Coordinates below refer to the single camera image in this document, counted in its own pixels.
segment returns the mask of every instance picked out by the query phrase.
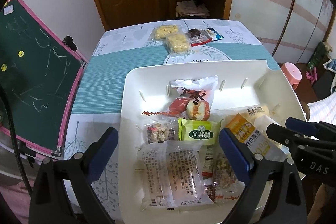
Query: stack of paper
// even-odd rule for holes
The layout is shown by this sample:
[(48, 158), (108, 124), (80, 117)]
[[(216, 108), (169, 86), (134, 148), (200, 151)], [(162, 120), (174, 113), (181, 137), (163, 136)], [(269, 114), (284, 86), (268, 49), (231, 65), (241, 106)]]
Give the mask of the stack of paper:
[(182, 1), (177, 2), (176, 12), (180, 16), (201, 16), (206, 18), (209, 16), (209, 10), (204, 4), (196, 6), (195, 1)]

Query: black cable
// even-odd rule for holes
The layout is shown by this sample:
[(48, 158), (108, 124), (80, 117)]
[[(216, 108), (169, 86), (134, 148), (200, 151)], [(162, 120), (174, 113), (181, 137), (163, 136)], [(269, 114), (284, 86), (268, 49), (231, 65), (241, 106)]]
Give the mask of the black cable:
[(7, 100), (6, 92), (1, 85), (0, 85), (0, 98), (3, 102), (3, 104), (5, 105), (5, 109), (6, 109), (6, 113), (7, 113), (9, 131), (10, 131), (10, 138), (11, 138), (12, 145), (13, 145), (13, 150), (14, 150), (14, 155), (15, 155), (15, 158), (16, 158), (16, 163), (17, 163), (17, 166), (19, 168), (22, 180), (23, 180), (23, 182), (26, 186), (26, 189), (27, 189), (29, 195), (31, 196), (33, 190), (32, 190), (32, 188), (29, 184), (29, 180), (27, 178), (25, 168), (23, 167), (23, 164), (22, 164), (22, 160), (21, 160), (21, 156), (20, 156), (20, 152), (19, 152), (19, 147), (17, 145), (17, 139), (16, 139), (16, 133), (15, 133), (15, 128), (14, 128), (14, 121), (13, 121), (11, 107), (9, 106), (9, 102)]

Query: green snack package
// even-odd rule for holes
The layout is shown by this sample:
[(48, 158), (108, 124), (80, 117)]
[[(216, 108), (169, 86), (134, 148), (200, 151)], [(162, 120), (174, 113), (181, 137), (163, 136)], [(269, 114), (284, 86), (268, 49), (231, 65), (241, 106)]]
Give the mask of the green snack package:
[(219, 131), (220, 122), (178, 120), (178, 137), (181, 141), (202, 140), (203, 145), (215, 144)]

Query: small white sticker on door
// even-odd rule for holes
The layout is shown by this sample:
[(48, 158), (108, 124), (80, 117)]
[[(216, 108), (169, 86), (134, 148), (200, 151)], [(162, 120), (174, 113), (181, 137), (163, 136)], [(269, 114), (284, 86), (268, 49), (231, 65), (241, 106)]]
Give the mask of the small white sticker on door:
[(3, 15), (8, 15), (14, 12), (14, 5), (3, 8)]

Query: barcode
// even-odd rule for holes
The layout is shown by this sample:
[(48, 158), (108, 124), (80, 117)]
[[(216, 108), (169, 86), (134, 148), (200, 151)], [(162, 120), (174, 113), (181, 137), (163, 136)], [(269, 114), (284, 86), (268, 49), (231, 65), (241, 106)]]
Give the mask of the barcode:
[(155, 200), (155, 198), (151, 198), (151, 201), (152, 201), (152, 206), (156, 206), (156, 200)]

